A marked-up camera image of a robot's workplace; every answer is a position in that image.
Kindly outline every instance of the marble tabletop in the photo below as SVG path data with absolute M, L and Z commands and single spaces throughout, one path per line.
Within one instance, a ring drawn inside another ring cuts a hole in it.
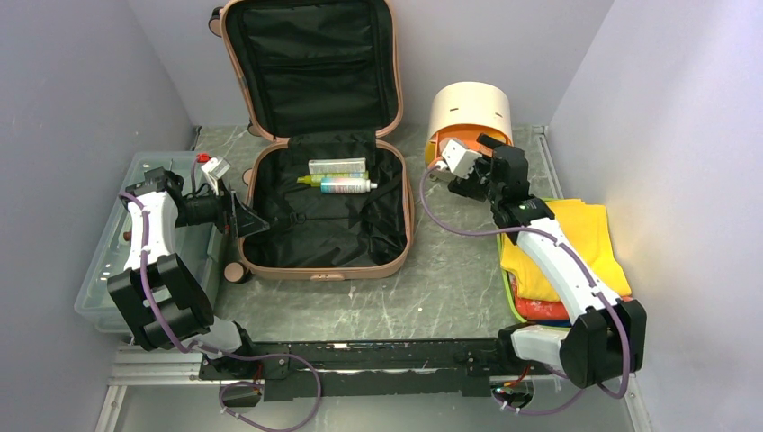
M 549 161 L 529 125 L 513 129 L 515 145 L 529 161 L 531 193 L 557 196 Z M 414 193 L 424 171 L 426 127 L 402 125 L 384 140 L 406 157 Z M 246 127 L 204 127 L 196 149 L 231 164 L 228 179 L 241 196 L 244 171 L 268 141 Z M 489 207 L 428 182 L 426 196 L 435 214 L 467 230 L 491 230 Z M 425 214 L 417 199 L 413 248 L 390 277 L 342 282 L 222 281 L 215 314 L 235 320 L 258 341 L 495 337 L 516 322 L 498 265 L 495 237 L 463 238 L 446 232 Z M 228 261 L 238 259 L 229 248 Z

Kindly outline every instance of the suitcase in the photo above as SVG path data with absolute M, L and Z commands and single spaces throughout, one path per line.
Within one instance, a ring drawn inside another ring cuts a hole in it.
M 273 143 L 256 159 L 247 203 L 272 228 L 238 251 L 269 279 L 381 278 L 413 242 L 405 159 L 379 140 L 402 97 L 393 16 L 383 0 L 232 0 L 210 30 L 225 42 L 249 130 Z M 311 159 L 366 158 L 378 188 L 326 194 L 296 178 Z

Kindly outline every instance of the transparent plastic container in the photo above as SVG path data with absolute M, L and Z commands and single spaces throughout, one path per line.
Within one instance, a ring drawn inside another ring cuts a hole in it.
M 143 173 L 149 169 L 163 167 L 183 177 L 183 194 L 188 194 L 191 192 L 190 174 L 194 156 L 191 151 L 138 153 L 132 159 L 120 190 L 143 180 Z M 203 178 L 201 169 L 197 168 L 196 181 L 200 184 Z M 127 323 L 106 290 L 106 281 L 110 275 L 124 271 L 130 254 L 130 242 L 124 240 L 122 233 L 129 231 L 131 226 L 130 215 L 114 197 L 112 213 L 76 297 L 75 311 L 93 322 L 95 328 L 103 333 L 130 334 Z M 175 250 L 202 286 L 213 307 L 220 287 L 225 239 L 211 223 L 175 230 Z M 162 301 L 169 297 L 169 291 L 158 291 L 155 296 L 158 302 Z

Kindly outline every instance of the white wall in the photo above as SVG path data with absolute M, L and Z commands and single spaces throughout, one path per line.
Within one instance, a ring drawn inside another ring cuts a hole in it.
M 551 123 L 649 314 L 658 430 L 761 430 L 763 8 L 617 0 Z
M 407 122 L 427 123 L 456 81 L 503 89 L 514 122 L 547 124 L 612 0 L 389 0 L 398 19 Z M 247 124 L 222 41 L 207 30 L 225 0 L 129 0 L 194 124 Z
M 124 0 L 0 14 L 0 429 L 95 427 L 116 340 L 74 312 L 133 153 L 192 128 Z

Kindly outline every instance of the folded yellow towel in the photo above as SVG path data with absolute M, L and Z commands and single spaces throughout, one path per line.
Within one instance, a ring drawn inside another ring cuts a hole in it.
M 558 200 L 547 204 L 564 235 L 594 273 L 616 293 L 630 295 L 631 287 L 612 252 L 606 208 L 581 200 Z M 503 244 L 501 267 L 516 278 L 516 295 L 530 300 L 559 302 L 559 295 L 533 260 L 508 238 L 504 238 Z

